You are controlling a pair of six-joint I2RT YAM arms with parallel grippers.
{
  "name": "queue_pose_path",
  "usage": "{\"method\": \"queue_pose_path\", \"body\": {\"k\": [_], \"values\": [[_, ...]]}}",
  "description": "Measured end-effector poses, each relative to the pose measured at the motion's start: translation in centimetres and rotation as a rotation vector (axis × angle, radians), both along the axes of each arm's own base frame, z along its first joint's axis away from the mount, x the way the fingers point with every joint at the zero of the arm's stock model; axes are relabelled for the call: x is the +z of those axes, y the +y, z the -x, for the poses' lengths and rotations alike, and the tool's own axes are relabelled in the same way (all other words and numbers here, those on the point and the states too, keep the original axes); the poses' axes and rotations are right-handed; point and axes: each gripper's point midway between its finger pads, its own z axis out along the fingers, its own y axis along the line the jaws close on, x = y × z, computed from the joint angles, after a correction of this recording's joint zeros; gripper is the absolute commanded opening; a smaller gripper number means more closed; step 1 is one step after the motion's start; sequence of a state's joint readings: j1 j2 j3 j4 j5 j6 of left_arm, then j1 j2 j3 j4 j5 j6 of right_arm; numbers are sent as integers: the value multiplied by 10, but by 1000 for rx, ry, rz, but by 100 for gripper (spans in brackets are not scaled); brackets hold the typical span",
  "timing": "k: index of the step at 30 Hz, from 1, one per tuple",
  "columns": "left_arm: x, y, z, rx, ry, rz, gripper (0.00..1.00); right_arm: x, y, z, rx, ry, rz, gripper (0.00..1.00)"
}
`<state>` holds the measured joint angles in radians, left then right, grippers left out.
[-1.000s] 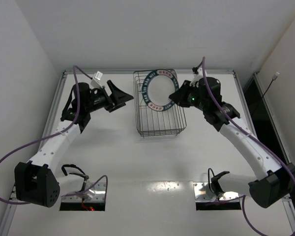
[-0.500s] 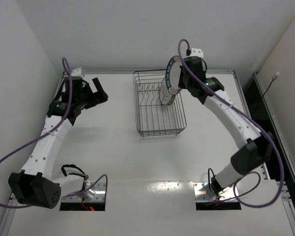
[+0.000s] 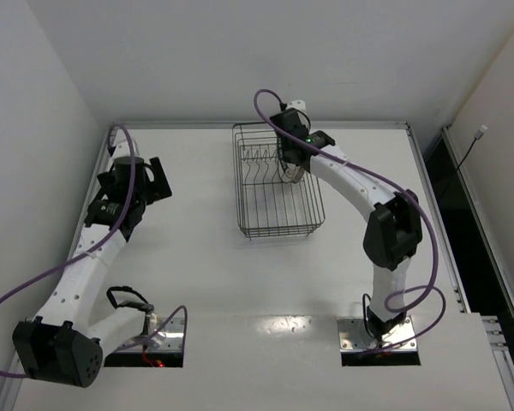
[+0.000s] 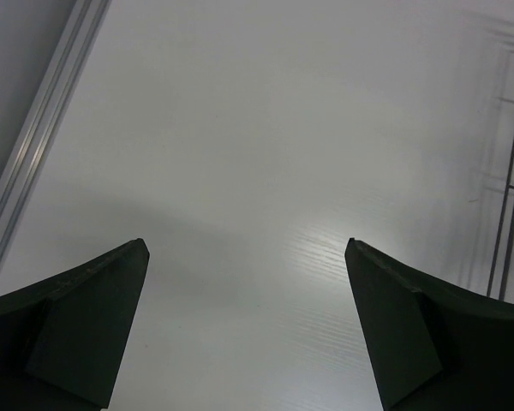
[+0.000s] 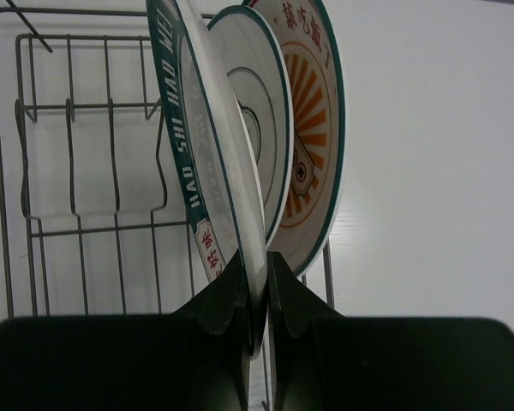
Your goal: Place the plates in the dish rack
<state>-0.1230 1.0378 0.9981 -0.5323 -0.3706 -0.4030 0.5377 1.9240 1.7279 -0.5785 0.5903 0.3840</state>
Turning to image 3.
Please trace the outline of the orange sunburst white plate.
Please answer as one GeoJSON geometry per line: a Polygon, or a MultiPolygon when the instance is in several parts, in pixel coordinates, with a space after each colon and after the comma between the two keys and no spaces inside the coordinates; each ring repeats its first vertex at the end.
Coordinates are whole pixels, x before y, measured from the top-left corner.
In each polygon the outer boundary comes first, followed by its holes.
{"type": "Polygon", "coordinates": [[[278,145],[278,173],[283,183],[298,183],[304,176],[305,170],[301,167],[303,155],[300,149],[283,149],[278,145]]]}

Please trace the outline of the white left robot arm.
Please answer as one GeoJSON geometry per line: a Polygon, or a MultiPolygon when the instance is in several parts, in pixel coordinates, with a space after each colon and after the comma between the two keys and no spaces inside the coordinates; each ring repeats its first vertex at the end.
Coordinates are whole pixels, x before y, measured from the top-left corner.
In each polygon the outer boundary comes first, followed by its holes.
{"type": "Polygon", "coordinates": [[[87,208],[76,262],[65,268],[52,296],[33,319],[14,329],[13,343],[31,379],[87,387],[105,358],[123,343],[149,333],[153,306],[114,304],[109,317],[90,314],[112,262],[141,222],[146,208],[172,195],[159,158],[119,157],[99,174],[99,191],[87,208]]]}

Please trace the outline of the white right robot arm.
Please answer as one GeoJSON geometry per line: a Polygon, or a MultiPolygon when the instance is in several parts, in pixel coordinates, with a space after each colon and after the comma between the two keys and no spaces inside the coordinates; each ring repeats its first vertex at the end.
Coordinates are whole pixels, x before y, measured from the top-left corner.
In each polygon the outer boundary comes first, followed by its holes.
{"type": "Polygon", "coordinates": [[[331,154],[346,159],[331,136],[321,130],[310,132],[303,125],[298,109],[281,104],[280,112],[270,121],[296,138],[277,134],[282,160],[328,183],[367,224],[363,249],[374,268],[372,296],[366,309],[367,330],[380,342],[407,315],[401,307],[407,270],[422,240],[419,214],[392,188],[328,158],[331,154]]]}

